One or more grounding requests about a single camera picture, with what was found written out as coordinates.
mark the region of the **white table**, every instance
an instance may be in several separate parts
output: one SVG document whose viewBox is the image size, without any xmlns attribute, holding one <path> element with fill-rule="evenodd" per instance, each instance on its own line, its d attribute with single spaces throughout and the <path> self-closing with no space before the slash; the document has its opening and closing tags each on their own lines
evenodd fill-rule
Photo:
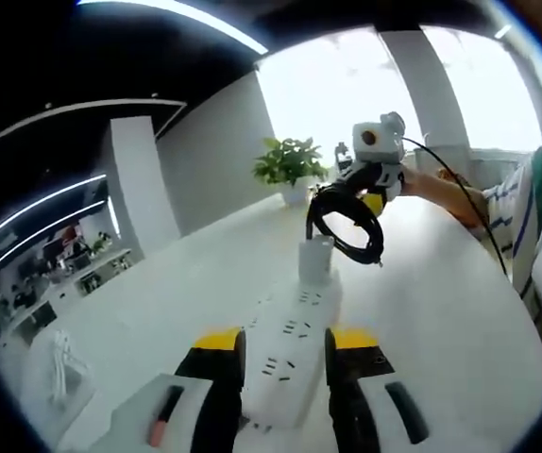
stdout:
<svg viewBox="0 0 542 453">
<path fill-rule="evenodd" d="M 0 371 L 3 379 L 13 392 L 20 392 L 25 356 L 29 348 L 27 344 L 29 342 L 26 342 L 17 331 L 19 327 L 46 304 L 50 306 L 56 316 L 63 316 L 66 311 L 74 306 L 77 300 L 83 297 L 77 287 L 81 278 L 129 253 L 130 249 L 125 248 L 100 254 L 86 268 L 68 276 L 57 284 L 49 284 L 33 306 L 29 308 L 21 307 L 13 313 L 12 319 L 0 333 Z"/>
<path fill-rule="evenodd" d="M 52 323 L 69 331 L 97 388 L 60 447 L 88 447 L 113 409 L 158 373 L 173 373 L 197 337 L 245 324 L 275 283 L 296 279 L 304 217 L 278 196 L 263 200 L 172 243 Z M 373 329 L 423 411 L 449 408 L 509 448 L 542 409 L 542 346 L 523 303 L 489 254 L 436 206 L 401 198 L 381 223 L 383 268 L 335 251 L 341 323 Z M 319 389 L 305 451 L 336 451 L 327 390 Z"/>
</svg>

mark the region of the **white wall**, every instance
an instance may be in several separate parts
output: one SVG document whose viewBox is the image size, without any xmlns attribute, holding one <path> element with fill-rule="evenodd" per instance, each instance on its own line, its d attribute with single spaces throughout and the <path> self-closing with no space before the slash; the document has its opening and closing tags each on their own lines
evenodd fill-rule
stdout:
<svg viewBox="0 0 542 453">
<path fill-rule="evenodd" d="M 190 112 L 158 140 L 160 162 L 182 235 L 273 193 L 251 174 L 273 137 L 254 72 Z"/>
<path fill-rule="evenodd" d="M 528 153 L 503 151 L 499 149 L 472 150 L 472 167 L 477 188 L 487 189 L 501 184 L 508 175 L 531 157 Z"/>
<path fill-rule="evenodd" d="M 103 140 L 101 142 L 101 158 L 100 168 L 105 171 L 108 181 L 108 191 L 113 202 L 113 207 L 118 218 L 120 234 L 122 240 L 120 245 L 129 248 L 132 251 L 132 259 L 135 261 L 142 260 L 144 255 L 135 235 L 130 216 L 128 215 L 127 204 L 125 203 L 118 169 L 113 157 L 113 145 L 111 143 L 111 127 L 108 127 Z"/>
<path fill-rule="evenodd" d="M 114 242 L 117 241 L 117 236 L 111 223 L 110 209 L 107 205 L 101 211 L 81 218 L 79 224 L 82 236 L 84 236 L 88 245 L 93 245 L 99 239 L 99 231 L 108 233 Z"/>
<path fill-rule="evenodd" d="M 113 119 L 110 130 L 124 202 L 139 245 L 147 257 L 180 237 L 161 175 L 151 118 Z"/>
<path fill-rule="evenodd" d="M 448 74 L 424 32 L 381 33 L 407 86 L 427 146 L 468 146 L 468 136 Z"/>
</svg>

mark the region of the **green plant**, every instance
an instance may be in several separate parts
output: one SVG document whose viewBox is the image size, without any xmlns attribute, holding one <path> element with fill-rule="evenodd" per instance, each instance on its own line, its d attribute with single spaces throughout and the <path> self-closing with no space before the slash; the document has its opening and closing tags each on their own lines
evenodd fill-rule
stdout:
<svg viewBox="0 0 542 453">
<path fill-rule="evenodd" d="M 289 183 L 294 186 L 303 176 L 316 176 L 323 181 L 328 175 L 328 170 L 319 163 L 319 146 L 313 146 L 313 139 L 305 142 L 263 139 L 263 142 L 270 151 L 256 158 L 252 173 L 265 184 Z"/>
<path fill-rule="evenodd" d="M 99 253 L 101 250 L 105 248 L 105 241 L 102 239 L 97 239 L 93 246 L 91 247 L 93 253 Z"/>
</svg>

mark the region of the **person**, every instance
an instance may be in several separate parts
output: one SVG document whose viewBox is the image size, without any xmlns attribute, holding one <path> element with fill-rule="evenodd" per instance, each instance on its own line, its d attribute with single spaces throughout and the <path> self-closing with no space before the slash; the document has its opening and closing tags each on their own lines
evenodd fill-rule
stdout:
<svg viewBox="0 0 542 453">
<path fill-rule="evenodd" d="M 74 244 L 72 245 L 72 255 L 70 255 L 69 258 L 77 258 L 83 253 L 91 253 L 91 248 L 86 245 L 86 242 L 84 239 L 80 238 L 74 241 Z"/>
<path fill-rule="evenodd" d="M 483 226 L 456 183 L 408 167 L 403 170 L 402 195 L 420 196 L 445 208 L 465 227 Z M 532 280 L 535 248 L 542 230 L 542 146 L 501 184 L 484 191 L 470 187 L 466 190 L 489 226 L 500 253 L 512 261 L 512 284 L 542 337 L 542 306 Z"/>
</svg>

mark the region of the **human arm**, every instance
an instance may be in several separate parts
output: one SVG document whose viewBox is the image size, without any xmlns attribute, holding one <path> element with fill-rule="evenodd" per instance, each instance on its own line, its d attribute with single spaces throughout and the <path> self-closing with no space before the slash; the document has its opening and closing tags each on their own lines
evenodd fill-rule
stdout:
<svg viewBox="0 0 542 453">
<path fill-rule="evenodd" d="M 420 173 L 406 166 L 403 167 L 405 181 L 402 195 L 415 195 L 441 206 L 455 215 L 468 227 L 482 225 L 479 215 L 470 205 L 468 198 L 457 184 L 446 181 L 433 175 Z M 483 192 L 470 187 L 466 188 L 470 198 L 483 216 L 485 222 L 489 220 L 489 206 Z"/>
</svg>

